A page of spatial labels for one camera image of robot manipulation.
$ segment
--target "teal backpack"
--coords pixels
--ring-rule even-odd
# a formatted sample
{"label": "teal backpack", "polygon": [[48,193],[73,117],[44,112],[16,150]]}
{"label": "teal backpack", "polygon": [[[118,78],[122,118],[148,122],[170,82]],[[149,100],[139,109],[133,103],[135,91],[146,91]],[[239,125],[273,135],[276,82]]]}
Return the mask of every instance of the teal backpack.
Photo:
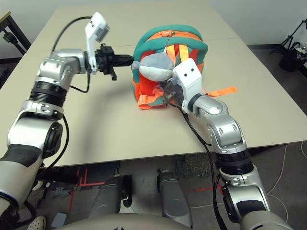
{"label": "teal backpack", "polygon": [[[168,54],[174,65],[188,58],[194,59],[200,72],[208,46],[202,41],[201,34],[189,25],[165,25],[148,31],[137,43],[133,56],[135,61],[144,57],[164,52]],[[156,81],[145,78],[138,69],[134,69],[132,89],[138,106],[150,109],[163,105],[163,90]]]}

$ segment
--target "white cable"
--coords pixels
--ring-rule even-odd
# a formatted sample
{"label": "white cable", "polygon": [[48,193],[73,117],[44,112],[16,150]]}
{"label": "white cable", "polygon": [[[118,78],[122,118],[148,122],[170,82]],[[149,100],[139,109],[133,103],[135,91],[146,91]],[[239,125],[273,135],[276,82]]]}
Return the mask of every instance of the white cable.
{"label": "white cable", "polygon": [[285,161],[285,158],[286,158],[287,146],[288,146],[288,145],[286,145],[286,147],[284,148],[283,165],[282,165],[282,170],[281,170],[281,172],[280,172],[280,175],[279,175],[277,181],[275,182],[273,188],[271,188],[271,189],[267,192],[267,194],[270,194],[270,193],[275,189],[275,187],[277,186],[278,182],[280,181],[280,179],[281,179],[281,177],[282,177],[282,175],[283,175],[283,167],[284,167],[284,161]]}
{"label": "white cable", "polygon": [[305,153],[303,151],[303,144],[304,144],[304,142],[302,141],[302,143],[301,143],[301,151],[302,151],[302,154],[304,155],[304,157],[307,159],[307,156],[305,155]]}
{"label": "white cable", "polygon": [[274,196],[274,195],[271,195],[271,194],[267,194],[268,196],[272,196],[272,197],[274,197],[275,199],[277,199],[281,204],[282,204],[282,206],[284,207],[284,209],[285,209],[285,211],[286,211],[286,215],[287,215],[287,217],[286,217],[286,223],[288,222],[288,210],[287,210],[287,207],[286,207],[286,205],[284,205],[284,203],[281,201],[281,199],[279,199],[278,197],[276,197],[276,196]]}
{"label": "white cable", "polygon": [[201,208],[201,207],[210,207],[213,206],[213,204],[210,205],[200,205],[200,206],[195,206],[195,207],[190,207],[191,209],[196,209],[196,208]]}

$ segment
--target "table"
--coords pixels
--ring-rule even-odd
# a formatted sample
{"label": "table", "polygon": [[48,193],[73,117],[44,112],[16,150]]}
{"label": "table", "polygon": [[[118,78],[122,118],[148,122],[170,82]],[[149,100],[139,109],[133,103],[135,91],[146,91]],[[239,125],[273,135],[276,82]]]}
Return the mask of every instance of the table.
{"label": "table", "polygon": [[[169,10],[175,3],[180,6],[177,13]],[[6,151],[7,133],[22,102],[28,99],[39,64],[49,55],[58,33],[70,20],[95,11],[108,21],[111,31],[104,42],[117,54],[132,55],[141,35],[152,27],[171,23],[195,26],[209,46],[203,88],[208,92],[232,85],[238,88],[237,93],[218,99],[228,105],[230,114],[241,125],[248,147],[307,139],[305,114],[206,1],[86,5],[57,9],[0,90],[0,107],[5,108],[0,115],[0,156]],[[86,23],[73,24],[58,48],[85,50]],[[71,138],[57,166],[204,151],[176,109],[144,111],[137,107],[130,87],[130,67],[115,68],[115,72],[117,81],[99,73],[92,77],[88,94],[72,89],[67,94],[64,110]],[[81,88],[85,84],[85,75],[76,75],[72,82]],[[197,119],[192,122],[206,138],[206,128]],[[55,157],[46,159],[45,164]]]}

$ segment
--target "backpack zipper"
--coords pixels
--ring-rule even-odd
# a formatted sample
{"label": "backpack zipper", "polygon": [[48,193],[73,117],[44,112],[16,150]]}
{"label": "backpack zipper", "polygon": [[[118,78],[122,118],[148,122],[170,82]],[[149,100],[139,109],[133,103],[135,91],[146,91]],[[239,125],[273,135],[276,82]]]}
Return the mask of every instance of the backpack zipper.
{"label": "backpack zipper", "polygon": [[148,38],[147,41],[157,39],[157,38],[160,38],[160,37],[170,37],[170,36],[171,37],[183,36],[183,37],[192,38],[194,40],[202,42],[202,40],[197,35],[192,34],[190,32],[171,31],[171,30],[157,32],[157,33],[153,34],[150,38]]}

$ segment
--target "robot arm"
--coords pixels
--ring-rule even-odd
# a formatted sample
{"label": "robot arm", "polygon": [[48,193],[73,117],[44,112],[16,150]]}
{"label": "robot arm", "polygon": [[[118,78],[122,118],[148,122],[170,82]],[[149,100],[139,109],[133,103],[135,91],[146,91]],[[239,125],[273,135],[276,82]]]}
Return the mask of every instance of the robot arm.
{"label": "robot arm", "polygon": [[0,216],[8,205],[20,207],[26,200],[43,159],[60,148],[63,127],[63,104],[75,74],[115,73],[114,66],[129,66],[133,57],[115,55],[110,46],[94,51],[94,40],[101,41],[109,27],[99,13],[86,26],[88,51],[61,49],[40,65],[28,100],[8,134],[8,150],[0,159]]}
{"label": "robot arm", "polygon": [[291,229],[270,212],[264,187],[239,124],[229,115],[225,103],[203,94],[201,73],[193,59],[189,58],[174,68],[171,85],[173,90],[169,92],[175,95],[176,104],[185,113],[193,113],[208,128],[225,183],[222,191],[229,219],[240,223],[244,230],[264,230],[266,225]]}

